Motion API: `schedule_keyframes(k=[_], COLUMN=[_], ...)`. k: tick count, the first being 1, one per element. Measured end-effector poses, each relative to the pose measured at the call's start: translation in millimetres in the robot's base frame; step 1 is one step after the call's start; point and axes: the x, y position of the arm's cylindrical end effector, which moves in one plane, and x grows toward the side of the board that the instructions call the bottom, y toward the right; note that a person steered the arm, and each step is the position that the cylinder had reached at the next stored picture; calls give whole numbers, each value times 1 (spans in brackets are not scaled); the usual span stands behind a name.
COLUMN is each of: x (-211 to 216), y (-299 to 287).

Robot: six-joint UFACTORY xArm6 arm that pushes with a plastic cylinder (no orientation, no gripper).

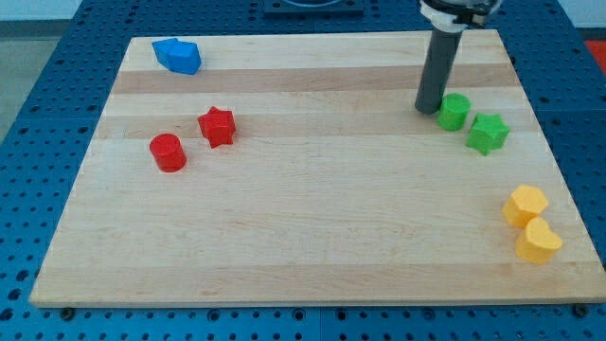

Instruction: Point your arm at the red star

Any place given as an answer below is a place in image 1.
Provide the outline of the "robot arm end white flange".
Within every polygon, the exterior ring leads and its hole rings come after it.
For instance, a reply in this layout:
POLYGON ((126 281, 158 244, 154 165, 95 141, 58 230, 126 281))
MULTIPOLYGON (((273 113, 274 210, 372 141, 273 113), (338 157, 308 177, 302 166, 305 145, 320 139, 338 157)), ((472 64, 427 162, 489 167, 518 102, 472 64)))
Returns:
POLYGON ((420 13, 435 29, 460 33, 468 27, 484 28, 503 0, 419 0, 420 13))

